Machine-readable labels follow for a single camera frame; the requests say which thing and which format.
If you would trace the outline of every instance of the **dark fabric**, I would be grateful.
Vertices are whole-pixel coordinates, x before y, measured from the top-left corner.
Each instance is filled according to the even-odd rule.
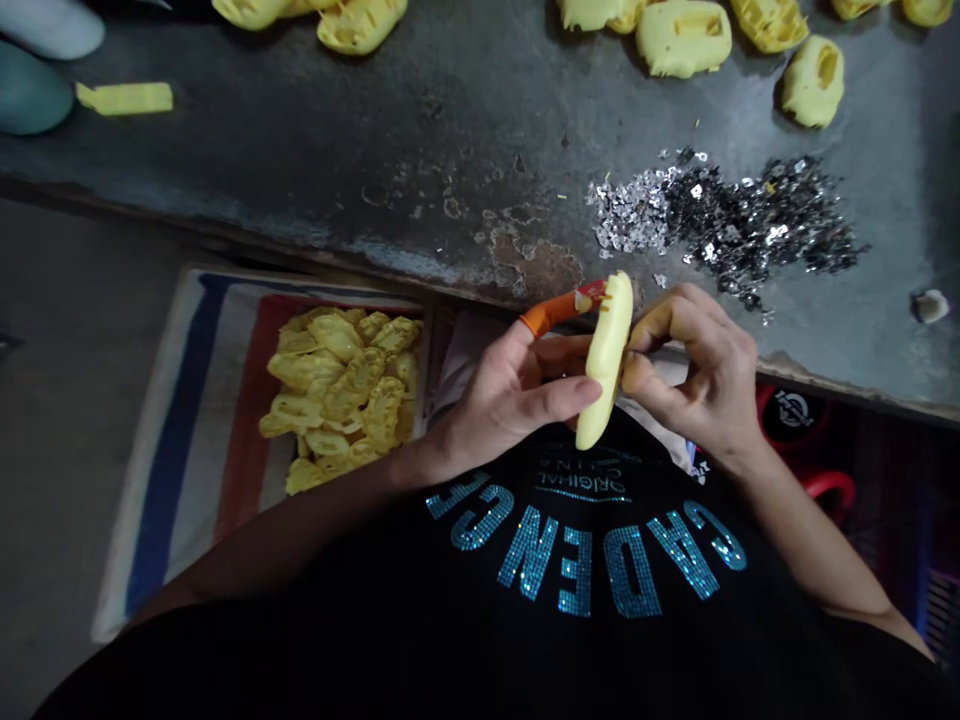
[[[812,605],[722,478],[686,477],[619,411],[590,452],[572,441],[562,426],[545,428],[409,499],[326,548],[276,597],[134,629],[38,717],[956,716],[933,663]],[[654,521],[690,545],[665,548]],[[535,593],[533,564],[504,572],[531,527],[546,559]],[[646,564],[607,541],[624,533],[639,536]],[[691,563],[707,567],[702,599],[681,570]],[[641,594],[641,576],[653,591]]]

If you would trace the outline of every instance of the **floor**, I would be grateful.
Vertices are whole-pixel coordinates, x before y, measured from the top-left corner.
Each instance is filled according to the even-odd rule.
[[[0,717],[89,641],[124,468],[181,265],[176,233],[0,201]]]

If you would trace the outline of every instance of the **wrist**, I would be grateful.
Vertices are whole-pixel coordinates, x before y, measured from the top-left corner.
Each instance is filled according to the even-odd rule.
[[[704,450],[728,476],[737,480],[749,479],[758,468],[769,464],[771,456],[779,458],[759,430],[735,442],[704,447]]]
[[[394,484],[404,491],[439,485],[459,475],[442,443],[432,434],[404,445],[394,455]]]

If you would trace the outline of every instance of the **work table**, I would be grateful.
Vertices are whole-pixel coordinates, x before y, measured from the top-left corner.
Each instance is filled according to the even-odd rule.
[[[960,302],[960,20],[925,32],[896,7],[846,24],[805,9],[846,56],[821,131],[775,107],[791,53],[759,56],[735,29],[718,72],[654,79],[632,37],[562,33],[552,0],[414,0],[365,59],[324,50],[314,18],[256,35],[108,19],[103,47],[59,69],[88,85],[167,81],[175,110],[78,107],[46,135],[0,137],[0,194],[518,310],[617,269],[644,300],[661,292],[654,274],[692,281],[756,337],[764,371],[960,421],[960,316],[910,313],[929,288]],[[680,247],[601,259],[589,183],[687,145],[731,179],[771,157],[822,158],[872,250],[835,276],[777,270],[766,326]]]

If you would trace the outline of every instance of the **silver metal scrap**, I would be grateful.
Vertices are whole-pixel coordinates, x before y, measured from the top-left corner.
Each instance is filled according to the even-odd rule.
[[[661,152],[665,159],[669,152]],[[677,150],[674,167],[647,170],[625,185],[591,184],[587,204],[603,248],[664,255],[674,243],[682,261],[709,270],[721,292],[772,318],[759,291],[777,266],[803,263],[808,273],[837,273],[857,264],[869,245],[839,212],[836,183],[812,157],[771,160],[759,178],[723,180],[706,153]]]

